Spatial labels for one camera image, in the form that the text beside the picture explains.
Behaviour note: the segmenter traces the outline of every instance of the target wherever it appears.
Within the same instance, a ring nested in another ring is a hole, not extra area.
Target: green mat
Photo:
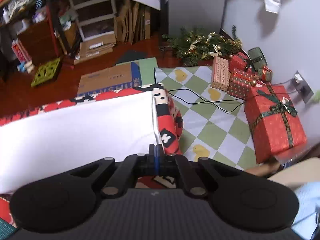
[[[153,84],[155,82],[154,68],[158,68],[157,60],[155,57],[123,62],[123,63],[116,64],[116,66],[121,64],[126,64],[129,62],[139,63],[142,85]]]

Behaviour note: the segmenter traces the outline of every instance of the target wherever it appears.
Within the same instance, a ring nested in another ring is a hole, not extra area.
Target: green gift box
[[[248,51],[248,55],[253,63],[255,70],[258,71],[258,69],[268,65],[266,58],[264,57],[262,50],[259,47],[250,49]]]
[[[270,82],[272,80],[272,70],[268,69],[266,66],[258,69],[259,79],[265,82]]]

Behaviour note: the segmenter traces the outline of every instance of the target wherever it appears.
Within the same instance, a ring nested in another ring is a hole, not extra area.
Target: checkered mat
[[[210,87],[212,70],[207,66],[157,68],[156,81],[167,90],[190,89],[209,101],[237,99],[226,92]],[[202,100],[188,90],[170,92],[188,103]],[[256,166],[253,141],[244,105],[231,114],[217,109],[211,103],[190,105],[172,97],[183,118],[180,149],[191,161],[201,156],[212,158],[229,166],[245,170]],[[231,111],[243,100],[216,103]]]

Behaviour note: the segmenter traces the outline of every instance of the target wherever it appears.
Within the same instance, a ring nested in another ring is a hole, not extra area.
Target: pine branch
[[[204,36],[203,33],[204,30],[200,28],[193,28],[191,31],[181,28],[179,37],[170,37],[167,35],[163,35],[163,37],[171,44],[176,57],[182,59],[184,66],[197,65],[198,60],[211,59],[209,53],[216,52],[214,48],[218,45],[221,47],[220,52],[223,57],[234,55],[241,49],[242,43],[235,36],[235,26],[232,28],[232,34],[236,38],[235,40],[225,39],[216,33],[210,33],[208,36]]]
[[[237,37],[237,35],[236,35],[236,31],[237,31],[237,27],[236,27],[235,25],[233,25],[233,26],[232,26],[232,38],[233,38],[234,40],[237,40],[237,39],[238,39],[238,37]]]

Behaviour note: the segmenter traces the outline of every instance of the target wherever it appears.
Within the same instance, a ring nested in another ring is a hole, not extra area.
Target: yellow heart pattern
[[[200,157],[209,157],[210,152],[207,150],[204,146],[201,144],[196,144],[192,151],[196,154],[195,161],[198,161],[198,158]]]
[[[186,73],[184,73],[181,69],[176,69],[174,71],[174,73],[176,74],[176,81],[177,82],[183,82],[188,77],[188,75]]]
[[[220,98],[221,93],[214,88],[209,88],[208,93],[210,94],[210,99],[216,101]]]

